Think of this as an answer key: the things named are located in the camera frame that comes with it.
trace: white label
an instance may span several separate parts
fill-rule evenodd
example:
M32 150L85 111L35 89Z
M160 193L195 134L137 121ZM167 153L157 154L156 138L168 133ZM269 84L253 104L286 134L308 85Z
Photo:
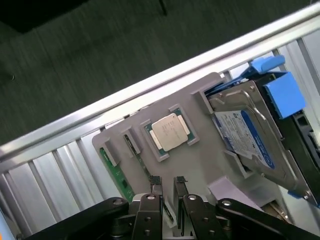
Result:
M275 168L257 130L245 111L216 112L216 126L233 151L248 159L256 156L266 167Z

